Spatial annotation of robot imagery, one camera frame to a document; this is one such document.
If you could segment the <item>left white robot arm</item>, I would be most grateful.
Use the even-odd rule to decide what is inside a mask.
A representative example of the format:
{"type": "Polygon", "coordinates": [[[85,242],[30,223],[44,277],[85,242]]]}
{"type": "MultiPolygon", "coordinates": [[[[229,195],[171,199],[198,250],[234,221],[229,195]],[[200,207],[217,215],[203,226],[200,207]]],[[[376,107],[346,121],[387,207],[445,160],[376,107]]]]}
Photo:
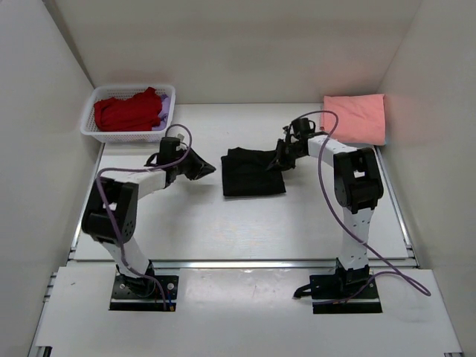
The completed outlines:
{"type": "Polygon", "coordinates": [[[180,138],[165,137],[144,167],[110,167],[97,174],[81,229],[109,252],[120,281],[139,298],[164,294],[151,260],[134,238],[139,200],[168,188],[178,176],[196,181],[215,171],[180,138]]]}

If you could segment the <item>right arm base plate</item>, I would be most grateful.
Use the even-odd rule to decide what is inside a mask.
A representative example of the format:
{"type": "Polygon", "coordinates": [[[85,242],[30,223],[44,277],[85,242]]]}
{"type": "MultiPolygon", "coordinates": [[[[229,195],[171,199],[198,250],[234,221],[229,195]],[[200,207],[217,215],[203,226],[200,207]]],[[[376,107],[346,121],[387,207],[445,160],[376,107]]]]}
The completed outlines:
{"type": "Polygon", "coordinates": [[[310,275],[309,283],[297,288],[295,300],[311,298],[314,315],[355,315],[383,313],[379,291],[373,280],[346,289],[338,276],[310,275]]]}

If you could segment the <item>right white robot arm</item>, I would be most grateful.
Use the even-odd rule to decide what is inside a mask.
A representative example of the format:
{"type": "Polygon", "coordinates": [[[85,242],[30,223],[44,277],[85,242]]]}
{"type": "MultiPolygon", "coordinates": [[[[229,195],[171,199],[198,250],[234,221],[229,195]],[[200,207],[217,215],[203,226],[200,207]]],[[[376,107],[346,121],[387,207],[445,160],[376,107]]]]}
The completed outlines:
{"type": "Polygon", "coordinates": [[[308,118],[293,120],[283,128],[285,137],[277,141],[276,156],[269,168],[290,170],[297,159],[318,160],[319,184],[323,185],[322,164],[333,168],[335,200],[342,207],[343,240],[332,275],[312,279],[308,288],[295,292],[296,298],[314,294],[317,299],[343,300],[361,292],[370,282],[368,240],[370,221],[384,188],[370,148],[356,148],[317,132],[308,118]]]}

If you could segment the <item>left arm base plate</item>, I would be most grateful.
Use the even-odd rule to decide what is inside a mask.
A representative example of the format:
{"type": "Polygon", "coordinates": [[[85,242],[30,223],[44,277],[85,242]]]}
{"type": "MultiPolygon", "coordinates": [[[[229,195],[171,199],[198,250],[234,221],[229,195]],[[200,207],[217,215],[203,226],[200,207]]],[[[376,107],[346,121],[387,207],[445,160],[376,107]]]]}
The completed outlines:
{"type": "Polygon", "coordinates": [[[156,284],[148,279],[134,279],[117,273],[109,302],[111,311],[123,312],[174,312],[179,290],[179,276],[156,275],[161,284],[161,293],[156,284]]]}

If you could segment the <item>black t shirt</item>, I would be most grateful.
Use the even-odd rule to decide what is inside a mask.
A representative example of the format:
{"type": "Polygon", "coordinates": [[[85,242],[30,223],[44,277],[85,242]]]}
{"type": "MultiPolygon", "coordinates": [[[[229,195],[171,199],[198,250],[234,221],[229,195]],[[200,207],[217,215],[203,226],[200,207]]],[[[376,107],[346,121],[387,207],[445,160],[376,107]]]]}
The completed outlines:
{"type": "Polygon", "coordinates": [[[237,147],[221,157],[222,192],[226,198],[274,196],[286,192],[282,173],[268,166],[274,150],[261,151],[237,147]]]}

